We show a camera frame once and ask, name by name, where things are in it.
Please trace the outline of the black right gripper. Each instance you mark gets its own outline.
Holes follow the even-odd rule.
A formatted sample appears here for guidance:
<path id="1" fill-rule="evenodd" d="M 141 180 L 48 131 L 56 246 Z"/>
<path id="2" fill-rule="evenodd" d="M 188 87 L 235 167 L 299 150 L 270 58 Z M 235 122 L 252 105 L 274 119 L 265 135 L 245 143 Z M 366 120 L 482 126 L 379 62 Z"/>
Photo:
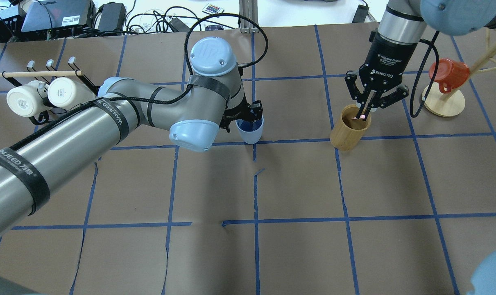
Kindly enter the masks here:
<path id="1" fill-rule="evenodd" d="M 345 82 L 351 99 L 358 105 L 358 114 L 365 115 L 365 121 L 375 109 L 387 108 L 408 96 L 408 88 L 401 84 L 403 72 L 415 51 L 416 43 L 396 43 L 385 39 L 380 33 L 372 32 L 370 35 L 371 47 L 366 60 L 358 69 L 358 72 L 347 72 Z M 358 74 L 364 87 L 363 92 L 358 89 L 356 81 Z M 389 95 L 382 96 L 397 86 L 396 90 Z"/>

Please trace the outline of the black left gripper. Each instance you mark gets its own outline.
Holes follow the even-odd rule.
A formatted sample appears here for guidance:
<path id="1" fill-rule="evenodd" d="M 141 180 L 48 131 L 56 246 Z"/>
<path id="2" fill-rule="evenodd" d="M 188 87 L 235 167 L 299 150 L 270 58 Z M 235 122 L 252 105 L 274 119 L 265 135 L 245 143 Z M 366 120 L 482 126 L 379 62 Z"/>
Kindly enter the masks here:
<path id="1" fill-rule="evenodd" d="M 244 120 L 250 123 L 261 120 L 263 117 L 263 107 L 260 100 L 256 100 L 249 104 L 244 96 L 239 105 L 235 108 L 225 109 L 222 119 L 221 128 L 230 131 L 229 125 L 231 121 Z"/>

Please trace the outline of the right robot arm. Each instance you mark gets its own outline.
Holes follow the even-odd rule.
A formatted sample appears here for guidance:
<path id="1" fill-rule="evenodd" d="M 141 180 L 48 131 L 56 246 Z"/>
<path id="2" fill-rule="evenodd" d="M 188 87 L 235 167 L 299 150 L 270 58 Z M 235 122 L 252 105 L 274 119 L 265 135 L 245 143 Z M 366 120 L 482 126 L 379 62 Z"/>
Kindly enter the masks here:
<path id="1" fill-rule="evenodd" d="M 420 39 L 426 25 L 430 25 L 436 31 L 432 41 Z M 428 46 L 428 50 L 413 84 L 409 99 L 410 107 L 405 110 L 407 116 L 410 111 L 411 118 L 415 118 L 423 106 L 430 110 L 430 91 L 432 90 L 433 82 L 434 80 L 437 82 L 438 71 L 444 73 L 445 68 L 444 59 L 439 61 L 438 51 L 434 45 L 435 39 L 437 39 L 440 32 L 444 35 L 462 36 L 484 27 L 496 29 L 496 0 L 390 0 L 378 28 L 371 32 L 369 38 L 371 49 L 366 60 L 357 71 L 348 71 L 344 77 L 351 99 L 355 101 L 355 105 L 350 105 L 349 107 L 356 108 L 357 121 L 371 123 L 371 119 L 368 120 L 370 112 L 391 106 L 409 96 L 410 91 L 407 86 L 401 83 L 403 71 L 407 67 L 417 44 L 420 42 L 425 43 Z M 434 68 L 430 69 L 429 72 L 430 85 L 423 91 L 420 106 L 417 111 L 414 111 L 413 101 L 418 80 L 431 51 L 435 54 L 436 62 L 434 63 Z M 362 82 L 363 92 L 360 92 L 355 84 L 357 78 L 360 78 Z M 459 87 L 463 83 L 468 84 L 463 80 L 459 81 L 457 88 L 450 90 L 450 93 L 444 93 L 448 90 L 441 89 L 440 91 L 443 92 L 443 95 L 442 97 L 437 95 L 438 97 L 434 99 L 435 102 L 440 98 L 443 100 L 451 99 L 456 92 L 459 94 Z M 422 162 L 422 155 L 414 134 L 412 139 L 416 146 L 430 203 L 433 207 L 433 214 L 430 215 L 430 218 L 435 220 L 437 226 L 454 293 L 459 295 L 459 289 L 442 233 L 440 217 L 437 216 L 433 195 Z M 496 278 L 496 260 L 492 262 L 494 261 L 493 256 L 496 256 L 496 251 L 495 254 L 490 254 L 481 263 L 482 271 L 476 270 L 472 278 L 476 278 L 478 274 L 482 274 L 481 277 L 483 277 L 486 273 L 487 275 L 493 274 L 493 278 Z"/>

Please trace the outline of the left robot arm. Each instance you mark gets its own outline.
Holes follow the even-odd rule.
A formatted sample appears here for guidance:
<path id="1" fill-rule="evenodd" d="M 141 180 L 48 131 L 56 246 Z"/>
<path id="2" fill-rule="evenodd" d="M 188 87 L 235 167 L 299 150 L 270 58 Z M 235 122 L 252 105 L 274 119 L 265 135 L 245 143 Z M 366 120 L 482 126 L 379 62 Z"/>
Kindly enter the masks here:
<path id="1" fill-rule="evenodd" d="M 263 118 L 260 101 L 246 101 L 239 64 L 225 39 L 208 36 L 188 50 L 188 82 L 176 92 L 131 78 L 111 77 L 92 93 L 74 94 L 75 108 L 19 142 L 0 149 L 0 238 L 35 214 L 81 170 L 141 125 L 165 129 L 173 144 L 206 152 L 219 129 Z"/>

